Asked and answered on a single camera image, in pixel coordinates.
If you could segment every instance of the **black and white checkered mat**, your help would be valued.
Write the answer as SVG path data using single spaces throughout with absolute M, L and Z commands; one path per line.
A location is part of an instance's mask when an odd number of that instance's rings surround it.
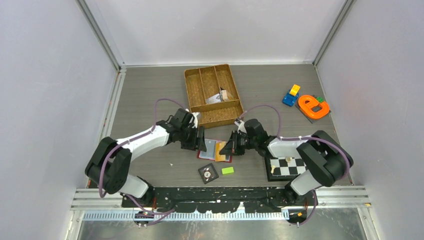
M 288 162 L 285 158 L 266 159 L 265 161 L 269 181 L 289 181 L 308 169 L 300 158 L 292 158 Z M 273 173 L 271 173 L 272 166 L 275 166 Z

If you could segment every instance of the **orange plastic toy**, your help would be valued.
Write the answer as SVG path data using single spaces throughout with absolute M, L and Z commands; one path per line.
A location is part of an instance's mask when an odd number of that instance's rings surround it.
M 303 95 L 299 97 L 298 104 L 302 113 L 313 120 L 318 120 L 330 112 L 330 106 L 326 101 L 320 103 L 311 95 Z M 320 107 L 321 109 L 313 111 L 315 107 Z

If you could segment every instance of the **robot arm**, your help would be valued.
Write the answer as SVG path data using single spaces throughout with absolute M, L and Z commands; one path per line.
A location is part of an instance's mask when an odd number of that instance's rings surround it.
M 293 203 L 309 191 L 321 186 L 331 187 L 345 173 L 346 161 L 333 147 L 317 140 L 283 141 L 276 136 L 270 136 L 263 129 L 257 119 L 243 122 L 237 119 L 235 124 L 238 130 L 233 131 L 221 155 L 243 155 L 246 149 L 255 149 L 264 158 L 301 158 L 307 171 L 296 176 L 285 187 L 285 196 L 289 203 Z M 310 136 L 334 144 L 347 156 L 349 167 L 354 162 L 351 156 L 340 147 L 324 131 L 316 131 Z
M 176 141 L 181 143 L 182 149 L 206 151 L 204 128 L 198 127 L 198 116 L 198 112 L 190 113 L 180 108 L 168 120 L 158 121 L 152 132 L 147 129 L 117 140 L 103 138 L 85 168 L 85 174 L 99 184 L 102 165 L 108 161 L 103 174 L 103 188 L 108 194 L 120 192 L 136 198 L 150 198 L 146 193 L 152 192 L 153 187 L 142 178 L 129 174 L 130 163 L 152 149 Z M 107 154 L 118 145 L 121 147 L 112 154 L 113 162 L 109 162 Z

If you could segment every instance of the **green toy block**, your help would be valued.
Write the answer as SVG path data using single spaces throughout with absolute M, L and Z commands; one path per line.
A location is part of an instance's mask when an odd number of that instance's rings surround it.
M 225 167 L 222 169 L 222 175 L 233 174 L 233 173 L 234 173 L 234 168 L 232 166 Z
M 320 96 L 317 96 L 315 99 L 316 99 L 319 103 L 324 102 L 324 99 L 323 99 L 322 97 L 320 97 Z

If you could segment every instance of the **woven basket organizer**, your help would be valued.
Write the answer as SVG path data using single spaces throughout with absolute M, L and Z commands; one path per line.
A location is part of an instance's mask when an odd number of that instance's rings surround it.
M 188 69 L 184 72 L 188 104 L 192 113 L 200 112 L 200 126 L 214 128 L 231 125 L 243 113 L 239 93 L 228 64 Z M 234 100 L 206 104 L 206 99 L 227 90 Z

